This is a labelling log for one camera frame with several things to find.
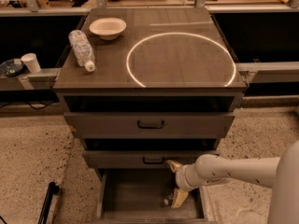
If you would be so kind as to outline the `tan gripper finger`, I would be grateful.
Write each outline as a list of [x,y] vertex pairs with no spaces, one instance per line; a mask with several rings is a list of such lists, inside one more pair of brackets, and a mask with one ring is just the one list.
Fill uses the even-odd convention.
[[185,202],[189,195],[188,191],[185,191],[183,189],[175,188],[174,194],[173,194],[173,201],[171,204],[172,208],[179,208],[182,206],[182,204]]
[[178,169],[182,166],[182,164],[178,161],[167,160],[166,162],[169,164],[169,167],[173,173],[177,172]]

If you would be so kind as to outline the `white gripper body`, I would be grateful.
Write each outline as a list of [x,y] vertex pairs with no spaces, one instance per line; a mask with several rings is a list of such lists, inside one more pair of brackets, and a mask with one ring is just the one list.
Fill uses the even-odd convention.
[[180,189],[191,191],[200,185],[200,179],[194,164],[181,165],[176,170],[176,183]]

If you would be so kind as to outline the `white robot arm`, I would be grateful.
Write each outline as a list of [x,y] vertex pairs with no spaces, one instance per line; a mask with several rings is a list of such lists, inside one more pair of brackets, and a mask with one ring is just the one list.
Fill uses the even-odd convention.
[[232,178],[272,190],[267,224],[299,224],[299,142],[275,158],[229,160],[203,154],[192,164],[168,164],[177,184],[173,208],[181,207],[192,190]]

